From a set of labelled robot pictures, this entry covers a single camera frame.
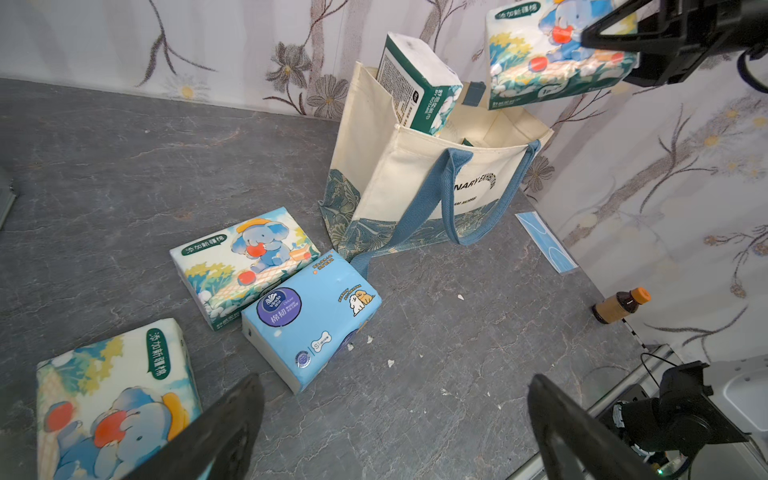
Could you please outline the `elephant tissue pack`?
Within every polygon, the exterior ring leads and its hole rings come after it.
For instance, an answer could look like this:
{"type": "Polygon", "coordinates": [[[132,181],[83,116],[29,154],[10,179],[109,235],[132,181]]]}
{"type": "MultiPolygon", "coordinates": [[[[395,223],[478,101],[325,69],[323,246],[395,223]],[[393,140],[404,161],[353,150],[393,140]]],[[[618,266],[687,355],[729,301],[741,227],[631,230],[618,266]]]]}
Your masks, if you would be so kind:
{"type": "Polygon", "coordinates": [[[319,255],[284,207],[170,250],[184,285],[214,331],[238,320],[243,309],[319,255]]]}
{"type": "Polygon", "coordinates": [[[515,1],[489,11],[488,108],[497,110],[612,87],[638,55],[589,48],[583,31],[621,6],[610,0],[515,1]]]}
{"type": "Polygon", "coordinates": [[[37,475],[121,479],[202,412],[173,318],[40,362],[37,475]]]}

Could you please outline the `cream canvas tote bag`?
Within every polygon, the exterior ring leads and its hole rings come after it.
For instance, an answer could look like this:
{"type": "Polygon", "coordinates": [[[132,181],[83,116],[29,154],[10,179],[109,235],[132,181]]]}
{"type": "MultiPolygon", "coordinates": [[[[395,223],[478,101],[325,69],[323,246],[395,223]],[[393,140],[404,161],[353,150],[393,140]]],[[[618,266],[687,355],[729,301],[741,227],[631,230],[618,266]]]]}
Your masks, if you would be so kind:
{"type": "Polygon", "coordinates": [[[320,203],[333,248],[360,272],[377,256],[478,242],[553,134],[522,107],[464,101],[439,135],[413,130],[376,73],[355,67],[320,203]]]}

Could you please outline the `blue tissue pack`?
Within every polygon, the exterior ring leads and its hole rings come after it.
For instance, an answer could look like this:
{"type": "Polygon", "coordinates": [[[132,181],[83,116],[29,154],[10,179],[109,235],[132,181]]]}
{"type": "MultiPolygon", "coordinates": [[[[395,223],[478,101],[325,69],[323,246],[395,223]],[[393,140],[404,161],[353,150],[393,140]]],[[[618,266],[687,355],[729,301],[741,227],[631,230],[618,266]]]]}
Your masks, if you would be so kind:
{"type": "Polygon", "coordinates": [[[374,287],[331,250],[244,309],[242,333],[298,394],[381,304],[374,287]]]}

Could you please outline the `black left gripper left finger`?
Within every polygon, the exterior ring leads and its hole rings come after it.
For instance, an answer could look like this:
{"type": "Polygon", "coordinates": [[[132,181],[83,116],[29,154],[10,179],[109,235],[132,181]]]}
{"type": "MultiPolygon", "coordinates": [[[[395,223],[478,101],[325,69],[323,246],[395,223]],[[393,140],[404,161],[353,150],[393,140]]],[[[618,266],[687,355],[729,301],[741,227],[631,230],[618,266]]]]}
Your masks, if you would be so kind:
{"type": "Polygon", "coordinates": [[[264,416],[259,376],[241,379],[129,479],[243,479],[264,416]]]}

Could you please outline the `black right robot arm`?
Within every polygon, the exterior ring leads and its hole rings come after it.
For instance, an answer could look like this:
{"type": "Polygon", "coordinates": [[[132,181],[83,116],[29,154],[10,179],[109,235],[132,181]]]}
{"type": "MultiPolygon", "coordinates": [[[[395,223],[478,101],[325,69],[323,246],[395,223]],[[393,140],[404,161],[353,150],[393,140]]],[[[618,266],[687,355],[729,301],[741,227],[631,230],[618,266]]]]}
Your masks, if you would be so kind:
{"type": "MultiPolygon", "coordinates": [[[[627,1],[586,27],[587,47],[636,53],[626,78],[640,87],[687,80],[708,58],[737,54],[741,80],[761,97],[767,84],[749,62],[767,55],[764,1],[627,1]]],[[[767,357],[692,362],[668,370],[653,400],[622,409],[630,438],[644,450],[691,456],[706,444],[746,442],[767,432],[767,357]]]]}

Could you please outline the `green barcode tissue pack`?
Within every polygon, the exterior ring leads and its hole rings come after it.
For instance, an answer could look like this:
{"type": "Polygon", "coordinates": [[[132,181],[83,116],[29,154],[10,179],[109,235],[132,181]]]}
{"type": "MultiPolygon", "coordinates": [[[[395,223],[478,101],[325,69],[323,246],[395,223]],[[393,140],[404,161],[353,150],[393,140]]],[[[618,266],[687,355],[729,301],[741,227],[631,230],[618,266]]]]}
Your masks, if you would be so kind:
{"type": "Polygon", "coordinates": [[[437,136],[455,108],[463,84],[421,39],[388,33],[377,73],[392,96],[398,122],[437,136]]]}

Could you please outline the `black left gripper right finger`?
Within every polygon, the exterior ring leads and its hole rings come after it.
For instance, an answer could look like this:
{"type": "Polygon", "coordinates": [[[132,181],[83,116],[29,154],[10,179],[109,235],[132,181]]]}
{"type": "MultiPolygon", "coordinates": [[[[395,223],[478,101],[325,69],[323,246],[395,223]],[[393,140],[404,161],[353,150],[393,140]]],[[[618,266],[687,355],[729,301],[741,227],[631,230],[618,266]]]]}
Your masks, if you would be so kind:
{"type": "Polygon", "coordinates": [[[528,413],[549,479],[656,479],[658,475],[543,374],[531,380],[528,413]]]}

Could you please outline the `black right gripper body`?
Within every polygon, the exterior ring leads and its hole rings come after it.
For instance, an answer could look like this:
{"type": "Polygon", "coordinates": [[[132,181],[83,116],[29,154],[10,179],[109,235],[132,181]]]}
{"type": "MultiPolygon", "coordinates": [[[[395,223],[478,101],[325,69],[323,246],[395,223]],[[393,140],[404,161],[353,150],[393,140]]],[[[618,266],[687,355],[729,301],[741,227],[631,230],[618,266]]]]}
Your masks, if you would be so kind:
{"type": "Polygon", "coordinates": [[[765,1],[651,1],[638,9],[638,32],[651,47],[638,53],[630,84],[678,84],[716,60],[734,59],[748,86],[767,85],[748,66],[767,56],[765,1]]]}

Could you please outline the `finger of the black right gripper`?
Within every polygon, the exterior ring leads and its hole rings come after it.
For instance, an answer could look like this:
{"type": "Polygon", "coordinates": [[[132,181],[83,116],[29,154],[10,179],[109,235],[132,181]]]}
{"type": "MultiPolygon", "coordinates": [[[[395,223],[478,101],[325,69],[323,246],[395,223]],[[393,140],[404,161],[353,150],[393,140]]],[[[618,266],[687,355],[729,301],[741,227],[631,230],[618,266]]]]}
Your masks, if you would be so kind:
{"type": "Polygon", "coordinates": [[[654,53],[666,28],[663,1],[623,1],[581,33],[584,47],[634,53],[654,53]]]}

